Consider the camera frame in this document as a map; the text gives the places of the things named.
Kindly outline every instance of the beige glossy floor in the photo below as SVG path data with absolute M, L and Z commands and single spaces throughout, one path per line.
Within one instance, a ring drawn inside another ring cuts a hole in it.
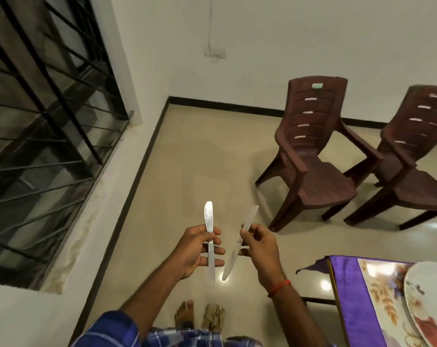
M 256 221 L 270 222 L 287 187 L 274 178 L 256 189 L 254 181 L 278 150 L 273 135 L 279 121 L 268 116 L 170 106 L 88 324 L 104 311 L 117 309 L 169 254 L 186 227 L 204 223 L 206 201 L 213 201 L 214 222 L 223 230 L 227 249 L 238 239 L 240 224 L 251 206 L 260 206 Z M 378 130 L 353 129 L 377 146 Z M 362 158 L 361 152 L 338 133 L 321 153 L 322 160 L 341 171 Z M 419 167 L 437 179 L 437 147 Z M 437 261 L 437 218 L 400 232 L 395 224 L 419 211 L 395 207 L 359 227 L 343 222 L 376 192 L 374 182 L 376 179 L 370 176 L 354 202 L 330 222 L 319 221 L 323 210 L 306 211 L 278 233 L 283 267 L 301 295 L 332 297 L 327 275 L 295 275 L 297 269 L 327 254 Z M 206 303 L 218 303 L 226 309 L 224 336 L 249 335 L 266 346 L 286 346 L 271 301 L 259 286 L 250 260 L 238 258 L 226 282 L 219 279 L 221 273 L 218 269 L 215 286 L 209 285 L 206 268 L 198 268 L 191 278 L 180 282 L 156 326 L 173 326 L 178 305 L 193 299 L 196 324 L 202 321 Z M 331 341 L 344 346 L 336 308 L 318 304 L 309 307 Z

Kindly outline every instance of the red thread wristband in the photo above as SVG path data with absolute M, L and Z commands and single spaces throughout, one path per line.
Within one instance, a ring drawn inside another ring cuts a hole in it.
M 276 286 L 274 286 L 271 290 L 270 290 L 270 293 L 268 294 L 268 297 L 272 297 L 276 292 L 278 292 L 279 291 L 279 289 L 281 288 L 281 287 L 283 287 L 283 286 L 286 286 L 286 285 L 290 285 L 291 284 L 291 280 L 286 280 L 286 281 L 283 281 L 281 284 L 278 284 L 278 285 L 276 285 Z

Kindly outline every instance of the chair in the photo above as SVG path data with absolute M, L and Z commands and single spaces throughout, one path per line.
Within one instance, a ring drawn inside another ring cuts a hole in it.
M 382 129 L 377 148 L 384 160 L 374 171 L 382 186 L 370 200 L 349 215 L 355 225 L 398 205 L 425 210 L 401 225 L 401 230 L 437 216 L 437 181 L 416 169 L 416 161 L 437 144 L 437 87 L 412 86 L 395 117 Z
M 337 206 L 323 215 L 324 220 L 329 219 L 357 195 L 357 186 L 380 163 L 381 154 L 341 120 L 346 87 L 347 79 L 339 77 L 313 76 L 289 81 L 284 116 L 275 133 L 278 154 L 255 182 L 258 187 L 280 176 L 289 187 L 270 230 L 279 231 L 302 210 Z M 318 158 L 334 130 L 367 155 L 344 174 Z

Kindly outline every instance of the white wall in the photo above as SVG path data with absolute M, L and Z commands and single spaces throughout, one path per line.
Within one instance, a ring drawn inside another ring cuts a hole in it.
M 171 95 L 284 109 L 287 82 L 349 79 L 344 117 L 388 122 L 412 84 L 437 85 L 437 0 L 171 0 Z
M 72 229 L 56 262 L 58 268 L 50 273 L 48 288 L 54 285 L 63 293 L 0 286 L 2 347 L 68 344 L 168 98 L 165 58 L 151 52 L 161 51 L 164 38 L 161 30 L 152 26 L 161 20 L 161 14 L 151 7 L 151 1 L 137 0 L 136 9 L 130 8 L 127 0 L 93 2 L 127 110 L 134 110 L 134 121 L 142 124 L 130 125 L 125 132 Z

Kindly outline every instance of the silver table knife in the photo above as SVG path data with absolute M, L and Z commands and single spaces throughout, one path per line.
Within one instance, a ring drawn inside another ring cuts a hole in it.
M 246 220 L 244 221 L 244 230 L 249 231 L 250 226 L 252 225 L 252 221 L 255 218 L 255 215 L 257 214 L 257 211 L 259 210 L 259 206 L 254 206 L 249 211 Z M 242 237 L 239 236 L 239 240 L 235 245 L 235 248 L 233 248 L 233 252 L 231 253 L 231 257 L 229 261 L 226 263 L 225 270 L 223 271 L 222 280 L 226 280 L 229 273 L 231 272 L 231 269 L 233 269 L 233 265 L 236 262 L 236 259 L 238 258 L 239 250 L 241 249 L 242 245 Z
M 205 227 L 210 233 L 214 232 L 214 211 L 212 208 L 212 202 L 207 201 L 204 207 L 204 219 Z M 210 240 L 208 243 L 209 250 L 209 281 L 211 285 L 215 284 L 215 252 L 214 252 L 214 241 Z

